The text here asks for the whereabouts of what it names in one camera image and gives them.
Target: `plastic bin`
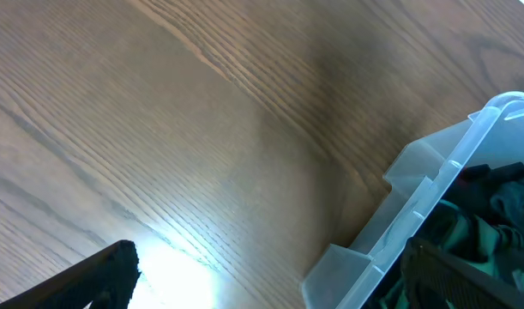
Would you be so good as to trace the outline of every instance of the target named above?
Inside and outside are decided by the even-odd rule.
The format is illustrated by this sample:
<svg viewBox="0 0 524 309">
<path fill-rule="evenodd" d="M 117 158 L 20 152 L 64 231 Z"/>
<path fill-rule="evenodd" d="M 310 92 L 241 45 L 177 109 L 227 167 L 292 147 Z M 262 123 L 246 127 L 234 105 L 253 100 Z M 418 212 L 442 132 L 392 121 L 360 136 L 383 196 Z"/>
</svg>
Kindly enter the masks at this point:
<svg viewBox="0 0 524 309">
<path fill-rule="evenodd" d="M 360 308 L 463 167 L 524 163 L 524 93 L 408 144 L 383 176 L 392 191 L 349 248 L 330 245 L 304 280 L 309 308 Z"/>
</svg>

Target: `brown wood tabletop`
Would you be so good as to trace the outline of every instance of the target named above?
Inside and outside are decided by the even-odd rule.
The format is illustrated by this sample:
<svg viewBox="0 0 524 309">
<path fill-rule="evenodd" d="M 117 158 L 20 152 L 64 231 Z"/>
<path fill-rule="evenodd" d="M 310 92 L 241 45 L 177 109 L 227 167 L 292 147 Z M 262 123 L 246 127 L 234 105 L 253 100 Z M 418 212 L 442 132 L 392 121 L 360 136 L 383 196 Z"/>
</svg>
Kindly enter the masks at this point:
<svg viewBox="0 0 524 309">
<path fill-rule="evenodd" d="M 302 307 L 401 149 L 514 89 L 517 0 L 0 0 L 0 302 L 131 239 L 130 307 Z"/>
</svg>

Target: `wood grain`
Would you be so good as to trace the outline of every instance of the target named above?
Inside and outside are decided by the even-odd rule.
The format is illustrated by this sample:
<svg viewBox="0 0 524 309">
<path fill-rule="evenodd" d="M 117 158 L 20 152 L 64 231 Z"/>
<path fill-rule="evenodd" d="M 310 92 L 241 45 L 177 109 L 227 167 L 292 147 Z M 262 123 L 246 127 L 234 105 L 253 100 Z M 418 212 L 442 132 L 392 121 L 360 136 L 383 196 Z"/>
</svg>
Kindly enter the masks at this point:
<svg viewBox="0 0 524 309">
<path fill-rule="evenodd" d="M 402 147 L 510 89 L 514 0 L 0 0 L 0 301 L 132 239 L 133 307 L 301 307 Z"/>
</svg>

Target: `clear plastic container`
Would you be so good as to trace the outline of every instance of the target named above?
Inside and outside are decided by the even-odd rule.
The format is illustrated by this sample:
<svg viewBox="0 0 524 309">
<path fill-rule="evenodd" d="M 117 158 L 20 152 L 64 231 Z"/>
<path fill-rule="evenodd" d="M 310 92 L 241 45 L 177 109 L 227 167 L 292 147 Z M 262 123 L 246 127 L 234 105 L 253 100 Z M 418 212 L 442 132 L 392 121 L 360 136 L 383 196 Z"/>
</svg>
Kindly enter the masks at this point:
<svg viewBox="0 0 524 309">
<path fill-rule="evenodd" d="M 463 167 L 524 163 L 524 93 L 408 144 L 385 173 L 392 191 L 349 248 L 331 245 L 304 280 L 308 308 L 360 308 Z"/>
</svg>

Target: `translucent storage box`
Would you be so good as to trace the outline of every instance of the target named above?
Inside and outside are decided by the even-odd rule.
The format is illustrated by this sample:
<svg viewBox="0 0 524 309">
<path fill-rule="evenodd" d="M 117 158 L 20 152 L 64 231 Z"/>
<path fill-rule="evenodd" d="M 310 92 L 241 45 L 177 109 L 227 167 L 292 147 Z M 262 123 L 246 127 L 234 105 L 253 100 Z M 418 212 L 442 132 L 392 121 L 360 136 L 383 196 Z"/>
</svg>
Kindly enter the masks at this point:
<svg viewBox="0 0 524 309">
<path fill-rule="evenodd" d="M 349 248 L 331 245 L 302 286 L 309 308 L 360 308 L 463 167 L 524 163 L 524 93 L 408 144 L 384 178 L 392 191 Z"/>
</svg>

